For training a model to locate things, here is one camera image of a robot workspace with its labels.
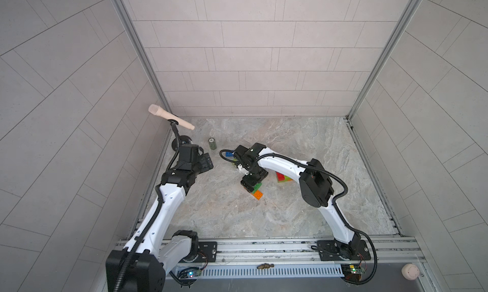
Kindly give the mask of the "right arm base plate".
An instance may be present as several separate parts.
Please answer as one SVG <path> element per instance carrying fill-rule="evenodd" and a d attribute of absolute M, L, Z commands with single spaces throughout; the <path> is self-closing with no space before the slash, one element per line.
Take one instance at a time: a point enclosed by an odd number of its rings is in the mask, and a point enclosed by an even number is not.
<path fill-rule="evenodd" d="M 371 251 L 364 240 L 360 240 L 358 244 L 352 247 L 335 240 L 321 240 L 316 242 L 315 247 L 321 261 L 372 260 Z"/>

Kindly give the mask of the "orange lego brick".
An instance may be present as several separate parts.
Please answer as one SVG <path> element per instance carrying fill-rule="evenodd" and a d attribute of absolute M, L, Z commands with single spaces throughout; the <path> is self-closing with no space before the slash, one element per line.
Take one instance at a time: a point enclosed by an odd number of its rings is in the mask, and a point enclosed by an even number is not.
<path fill-rule="evenodd" d="M 260 192 L 259 190 L 255 190 L 252 192 L 252 195 L 257 199 L 257 200 L 260 200 L 263 196 L 263 193 Z"/>

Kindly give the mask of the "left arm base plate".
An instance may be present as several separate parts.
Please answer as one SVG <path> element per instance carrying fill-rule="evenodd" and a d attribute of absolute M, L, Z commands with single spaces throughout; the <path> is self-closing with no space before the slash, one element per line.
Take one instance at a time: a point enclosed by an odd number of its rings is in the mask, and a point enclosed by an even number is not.
<path fill-rule="evenodd" d="M 198 251 L 193 256 L 183 258 L 180 262 L 186 264 L 213 263 L 216 261 L 218 243 L 215 241 L 199 242 Z"/>

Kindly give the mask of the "red lego brick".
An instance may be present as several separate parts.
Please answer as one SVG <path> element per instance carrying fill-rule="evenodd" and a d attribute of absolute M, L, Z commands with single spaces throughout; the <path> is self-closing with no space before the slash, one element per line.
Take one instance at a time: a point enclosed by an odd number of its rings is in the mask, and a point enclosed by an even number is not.
<path fill-rule="evenodd" d="M 277 181 L 278 180 L 283 180 L 285 178 L 285 175 L 279 173 L 279 172 L 276 172 L 276 175 L 277 175 Z"/>

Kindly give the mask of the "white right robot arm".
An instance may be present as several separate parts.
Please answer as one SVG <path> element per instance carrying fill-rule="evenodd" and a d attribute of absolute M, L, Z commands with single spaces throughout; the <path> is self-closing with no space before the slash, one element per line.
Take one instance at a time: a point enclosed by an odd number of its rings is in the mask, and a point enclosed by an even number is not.
<path fill-rule="evenodd" d="M 244 173 L 241 185 L 246 191 L 253 195 L 258 193 L 269 169 L 283 174 L 299 185 L 301 196 L 307 204 L 319 209 L 332 229 L 338 246 L 352 249 L 358 246 L 360 234 L 348 223 L 337 206 L 336 199 L 340 195 L 334 194 L 332 181 L 341 184 L 344 195 L 348 192 L 347 186 L 337 176 L 326 171 L 320 161 L 296 160 L 280 155 L 260 143 L 255 143 L 251 148 L 238 146 L 233 151 L 233 157 L 236 167 Z"/>

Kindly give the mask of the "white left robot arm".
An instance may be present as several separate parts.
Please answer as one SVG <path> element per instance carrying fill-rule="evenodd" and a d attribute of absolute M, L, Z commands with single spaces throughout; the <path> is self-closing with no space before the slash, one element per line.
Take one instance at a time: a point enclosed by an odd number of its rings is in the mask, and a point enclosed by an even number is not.
<path fill-rule="evenodd" d="M 181 145 L 170 163 L 155 187 L 157 199 L 149 214 L 123 249 L 111 251 L 106 260 L 109 291 L 162 291 L 167 273 L 198 252 L 193 231 L 175 234 L 166 246 L 161 243 L 196 177 L 214 166 L 197 144 Z"/>

